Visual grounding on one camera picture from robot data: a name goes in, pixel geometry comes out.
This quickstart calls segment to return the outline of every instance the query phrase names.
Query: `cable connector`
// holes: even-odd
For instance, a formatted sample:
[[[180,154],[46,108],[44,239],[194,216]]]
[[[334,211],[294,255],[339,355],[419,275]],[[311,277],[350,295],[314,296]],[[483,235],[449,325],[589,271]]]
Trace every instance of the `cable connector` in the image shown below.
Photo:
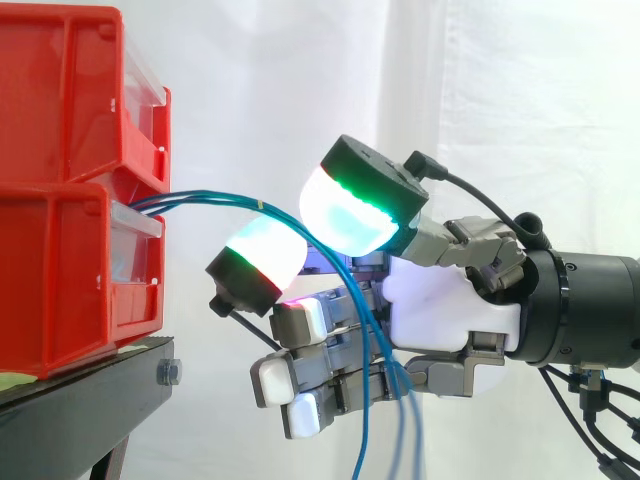
[[[631,438],[633,438],[636,443],[640,443],[640,418],[632,418],[627,425],[633,430],[633,434],[631,434]]]
[[[600,371],[592,370],[587,385],[580,388],[580,408],[587,414],[602,412],[609,407],[611,382],[602,380]]]
[[[420,153],[417,150],[411,154],[411,156],[404,162],[403,167],[411,175],[416,177],[418,181],[423,178],[430,178],[431,180],[446,180],[449,176],[449,170],[444,165],[440,165],[433,158]]]
[[[610,480],[638,480],[640,477],[618,458],[600,463],[600,471]]]

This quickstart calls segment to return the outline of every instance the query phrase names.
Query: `metal bracket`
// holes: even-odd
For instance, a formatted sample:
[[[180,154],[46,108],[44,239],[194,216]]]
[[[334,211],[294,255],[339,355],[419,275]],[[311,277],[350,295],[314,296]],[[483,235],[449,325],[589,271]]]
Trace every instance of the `metal bracket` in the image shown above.
[[[476,216],[444,225],[422,217],[401,256],[423,267],[470,268],[485,292],[503,290],[520,281],[526,259],[513,230],[497,219]]]
[[[418,392],[471,397],[476,365],[504,365],[505,339],[506,335],[500,333],[470,332],[464,350],[414,357],[405,368]]]

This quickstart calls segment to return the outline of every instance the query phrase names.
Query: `white fingertip pad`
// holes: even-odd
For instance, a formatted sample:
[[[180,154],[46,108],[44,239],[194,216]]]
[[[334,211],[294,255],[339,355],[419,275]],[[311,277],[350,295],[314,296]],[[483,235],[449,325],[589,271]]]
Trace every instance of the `white fingertip pad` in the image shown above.
[[[297,300],[296,303],[304,308],[307,325],[309,326],[309,345],[322,343],[327,339],[327,325],[324,323],[322,305],[317,298],[309,297]]]
[[[260,365],[260,387],[266,407],[286,405],[294,397],[289,366],[284,358],[272,358]]]
[[[287,405],[289,431],[292,439],[309,438],[320,433],[318,406],[311,393],[301,393]]]

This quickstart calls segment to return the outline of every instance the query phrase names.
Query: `metal bolt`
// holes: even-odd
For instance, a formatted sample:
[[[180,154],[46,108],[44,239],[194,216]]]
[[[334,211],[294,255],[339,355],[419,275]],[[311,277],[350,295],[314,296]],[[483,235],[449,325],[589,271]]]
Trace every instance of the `metal bolt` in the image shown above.
[[[182,361],[177,358],[162,360],[158,365],[158,383],[160,385],[179,385],[182,380]]]

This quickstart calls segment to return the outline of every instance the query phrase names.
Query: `black cable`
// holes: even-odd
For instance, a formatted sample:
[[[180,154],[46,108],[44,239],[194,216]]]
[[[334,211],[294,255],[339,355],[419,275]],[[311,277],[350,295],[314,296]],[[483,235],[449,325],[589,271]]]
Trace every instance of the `black cable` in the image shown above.
[[[547,373],[547,371],[544,369],[539,369],[539,371],[540,371],[540,375],[542,375],[542,378],[544,379],[544,382],[547,384],[547,387],[549,387],[549,390],[551,391],[553,398],[556,399],[556,402],[560,406],[562,413],[564,413],[564,416],[567,417],[567,420],[569,420],[569,423],[571,424],[573,429],[576,431],[580,439],[584,442],[587,448],[591,450],[591,453],[595,455],[595,457],[598,459],[598,462],[607,464],[609,461],[609,458],[604,453],[601,453],[598,450],[598,447],[594,445],[594,443],[591,441],[587,433],[582,429],[582,427],[578,423],[578,420],[576,420],[576,417],[573,416],[573,414],[571,413],[571,410],[569,410],[569,407],[567,406],[566,402],[562,398],[562,395],[560,395],[560,392],[558,391],[555,384],[551,380],[551,377],[549,377],[549,373]]]
[[[551,365],[547,365],[545,367],[542,367],[542,370],[555,375],[556,377],[564,380],[565,382],[567,382],[570,385],[580,385],[580,382],[578,380],[575,380],[575,379],[571,378],[566,373],[561,372],[560,370],[558,370],[555,367],[552,367]]]
[[[607,437],[605,437],[604,434],[600,430],[598,430],[598,427],[596,427],[596,422],[594,419],[585,419],[584,422],[587,425],[587,430],[589,430],[589,433],[596,442],[598,442],[612,455],[614,455],[630,467],[633,467],[636,470],[640,470],[640,461],[636,460],[620,448],[616,447]]]
[[[626,395],[627,397],[633,398],[634,400],[637,400],[640,402],[640,392],[638,392],[637,390],[634,390],[633,388],[625,387],[624,385],[611,382],[610,389],[612,392]]]
[[[484,193],[471,185],[466,180],[448,173],[444,180],[461,188],[468,194],[482,202],[489,210],[491,210],[505,225],[513,230],[518,236],[518,240],[526,248],[534,250],[547,250],[551,248],[551,242],[542,231],[542,220],[537,215],[526,212],[518,215],[515,219],[511,219],[493,200]]]
[[[609,411],[611,413],[613,413],[614,415],[616,415],[618,418],[620,418],[621,420],[623,420],[624,422],[626,422],[627,424],[632,422],[632,418],[627,415],[626,413],[624,413],[622,410],[620,410],[618,407],[616,407],[615,405],[612,405],[611,402],[609,402],[609,405],[607,406],[607,408],[609,409]]]
[[[258,337],[264,343],[266,343],[271,348],[273,348],[276,352],[281,350],[280,345],[278,345],[271,337],[269,337],[269,335],[264,333],[262,330],[260,330],[258,327],[256,327],[253,323],[251,323],[249,320],[244,318],[235,310],[232,310],[231,313],[229,313],[229,316],[233,318],[236,322],[238,322],[240,325],[242,325],[244,328],[249,330],[251,333],[253,333],[256,337]]]

